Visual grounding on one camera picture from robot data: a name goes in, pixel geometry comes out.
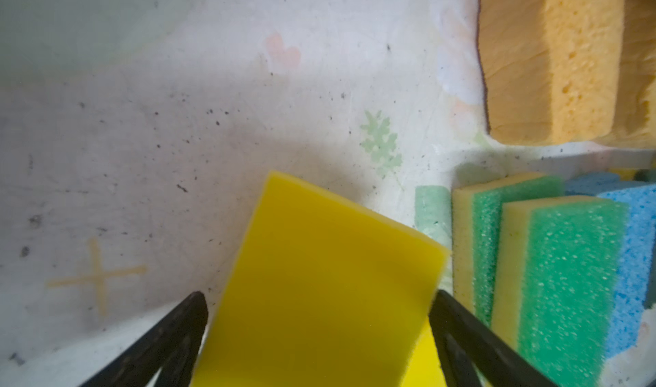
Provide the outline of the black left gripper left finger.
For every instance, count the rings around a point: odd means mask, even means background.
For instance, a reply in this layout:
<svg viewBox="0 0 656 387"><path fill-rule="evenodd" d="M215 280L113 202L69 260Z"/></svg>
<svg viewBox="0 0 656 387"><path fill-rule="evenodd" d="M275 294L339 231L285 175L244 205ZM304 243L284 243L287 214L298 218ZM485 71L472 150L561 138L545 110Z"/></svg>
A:
<svg viewBox="0 0 656 387"><path fill-rule="evenodd" d="M194 291L85 386L188 386L198 358L208 305Z"/></svg>

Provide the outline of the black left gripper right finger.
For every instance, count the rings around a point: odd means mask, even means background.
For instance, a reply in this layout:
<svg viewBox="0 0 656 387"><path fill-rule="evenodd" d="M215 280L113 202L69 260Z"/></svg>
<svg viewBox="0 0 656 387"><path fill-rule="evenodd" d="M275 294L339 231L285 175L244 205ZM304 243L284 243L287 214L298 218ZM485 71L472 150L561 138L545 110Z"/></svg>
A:
<svg viewBox="0 0 656 387"><path fill-rule="evenodd" d="M555 383L505 344L444 290L429 313L430 327L448 386L550 386Z"/></svg>

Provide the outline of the yellow sponge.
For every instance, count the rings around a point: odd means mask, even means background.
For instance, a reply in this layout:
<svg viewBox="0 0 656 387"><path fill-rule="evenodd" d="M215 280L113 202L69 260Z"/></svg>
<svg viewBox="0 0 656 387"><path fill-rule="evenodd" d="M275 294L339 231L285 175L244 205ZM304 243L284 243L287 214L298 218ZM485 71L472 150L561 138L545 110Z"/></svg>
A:
<svg viewBox="0 0 656 387"><path fill-rule="evenodd" d="M425 321L408 361L401 387L446 387L429 320Z"/></svg>
<svg viewBox="0 0 656 387"><path fill-rule="evenodd" d="M412 228L268 175L195 386L398 386L449 252Z"/></svg>

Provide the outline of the green scrub sponge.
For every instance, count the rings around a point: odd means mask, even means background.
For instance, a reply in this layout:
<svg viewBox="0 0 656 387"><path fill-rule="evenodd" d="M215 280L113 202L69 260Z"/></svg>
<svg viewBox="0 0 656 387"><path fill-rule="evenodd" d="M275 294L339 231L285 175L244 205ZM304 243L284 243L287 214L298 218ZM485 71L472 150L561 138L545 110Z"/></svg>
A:
<svg viewBox="0 0 656 387"><path fill-rule="evenodd" d="M630 209L567 195L556 175L452 193L453 294L559 386L595 386L606 356Z"/></svg>

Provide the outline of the blue cellulose sponge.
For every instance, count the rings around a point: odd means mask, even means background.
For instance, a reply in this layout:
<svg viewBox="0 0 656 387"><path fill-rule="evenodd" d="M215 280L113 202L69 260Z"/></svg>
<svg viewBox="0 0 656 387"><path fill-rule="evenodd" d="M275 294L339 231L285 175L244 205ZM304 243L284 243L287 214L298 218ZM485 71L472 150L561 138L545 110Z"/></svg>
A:
<svg viewBox="0 0 656 387"><path fill-rule="evenodd" d="M627 204L627 228L618 263L606 358L637 344L655 246L655 185L592 173L567 181L567 195L587 195Z"/></svg>

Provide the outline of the orange cellulose sponge right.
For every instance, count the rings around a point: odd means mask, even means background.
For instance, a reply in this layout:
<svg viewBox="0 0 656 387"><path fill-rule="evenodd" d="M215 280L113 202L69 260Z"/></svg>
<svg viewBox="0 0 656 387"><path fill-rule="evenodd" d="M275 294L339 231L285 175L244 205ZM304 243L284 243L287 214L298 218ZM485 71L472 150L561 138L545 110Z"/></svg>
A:
<svg viewBox="0 0 656 387"><path fill-rule="evenodd" d="M604 146L655 147L655 0L625 0L618 96Z"/></svg>

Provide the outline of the orange cellulose sponge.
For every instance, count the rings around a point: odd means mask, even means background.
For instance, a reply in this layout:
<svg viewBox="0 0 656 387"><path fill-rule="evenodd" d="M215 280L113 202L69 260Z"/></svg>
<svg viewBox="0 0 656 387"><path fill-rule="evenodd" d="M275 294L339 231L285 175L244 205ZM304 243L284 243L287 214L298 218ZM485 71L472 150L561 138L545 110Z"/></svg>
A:
<svg viewBox="0 0 656 387"><path fill-rule="evenodd" d="M655 147L655 0L625 0L618 96L604 146Z"/></svg>
<svg viewBox="0 0 656 387"><path fill-rule="evenodd" d="M625 0L479 0L490 136L552 146L608 134Z"/></svg>

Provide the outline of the orange cellulose sponge left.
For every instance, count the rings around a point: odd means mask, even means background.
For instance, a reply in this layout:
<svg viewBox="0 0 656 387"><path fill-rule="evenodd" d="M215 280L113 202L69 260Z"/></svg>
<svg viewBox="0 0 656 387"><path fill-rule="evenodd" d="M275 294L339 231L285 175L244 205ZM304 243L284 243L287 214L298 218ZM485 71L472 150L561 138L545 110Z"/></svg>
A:
<svg viewBox="0 0 656 387"><path fill-rule="evenodd" d="M625 0L479 0L490 136L552 146L608 134Z"/></svg>

